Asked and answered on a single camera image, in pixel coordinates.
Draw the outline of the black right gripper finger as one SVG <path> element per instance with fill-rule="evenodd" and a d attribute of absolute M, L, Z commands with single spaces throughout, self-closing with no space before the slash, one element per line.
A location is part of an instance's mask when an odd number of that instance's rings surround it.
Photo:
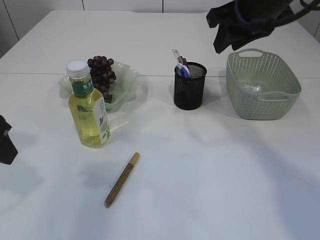
<path fill-rule="evenodd" d="M 231 30 L 231 47 L 234 51 L 236 51 L 255 40 L 268 37 L 272 32 L 273 28 L 244 29 L 240 27 L 234 27 Z"/>
<path fill-rule="evenodd" d="M 217 34 L 213 42 L 213 47 L 217 54 L 221 54 L 226 48 L 233 44 L 233 26 L 221 23 L 218 26 Z"/>

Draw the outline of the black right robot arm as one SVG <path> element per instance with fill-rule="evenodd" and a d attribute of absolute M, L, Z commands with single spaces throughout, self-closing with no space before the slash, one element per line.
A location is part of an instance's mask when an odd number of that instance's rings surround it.
<path fill-rule="evenodd" d="M 268 37 L 275 28 L 290 24 L 311 11 L 320 9 L 320 1 L 300 1 L 302 9 L 294 13 L 291 0 L 232 0 L 211 8 L 206 15 L 208 26 L 218 28 L 213 47 L 217 54 L 226 48 L 236 51 L 243 46 Z"/>

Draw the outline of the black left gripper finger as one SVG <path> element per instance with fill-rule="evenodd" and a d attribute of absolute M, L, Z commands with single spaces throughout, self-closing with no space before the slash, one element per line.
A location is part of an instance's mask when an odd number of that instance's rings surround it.
<path fill-rule="evenodd" d="M 0 116 L 0 162 L 5 165 L 11 165 L 18 154 L 18 150 L 13 144 L 9 131 L 12 126 Z"/>

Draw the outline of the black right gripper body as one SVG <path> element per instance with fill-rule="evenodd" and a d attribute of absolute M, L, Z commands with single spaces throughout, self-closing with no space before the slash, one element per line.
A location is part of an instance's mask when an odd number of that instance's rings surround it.
<path fill-rule="evenodd" d="M 206 20 L 210 28 L 226 23 L 241 29 L 274 30 L 275 21 L 294 14 L 290 4 L 290 0 L 232 0 L 211 8 Z"/>

